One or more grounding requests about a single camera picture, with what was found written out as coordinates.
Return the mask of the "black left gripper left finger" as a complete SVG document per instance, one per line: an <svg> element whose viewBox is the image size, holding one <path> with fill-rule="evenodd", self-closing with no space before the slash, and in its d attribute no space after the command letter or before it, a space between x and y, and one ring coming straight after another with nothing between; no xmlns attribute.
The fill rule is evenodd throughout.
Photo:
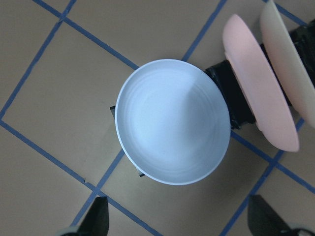
<svg viewBox="0 0 315 236"><path fill-rule="evenodd" d="M76 236L106 236L109 231L107 197L95 198L88 213L75 233Z"/></svg>

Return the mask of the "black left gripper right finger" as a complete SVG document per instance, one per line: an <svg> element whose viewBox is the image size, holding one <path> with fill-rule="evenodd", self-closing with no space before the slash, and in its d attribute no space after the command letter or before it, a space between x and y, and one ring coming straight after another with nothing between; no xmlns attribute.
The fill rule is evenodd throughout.
<svg viewBox="0 0 315 236"><path fill-rule="evenodd" d="M249 198L247 224L253 236L281 236L291 231L261 195Z"/></svg>

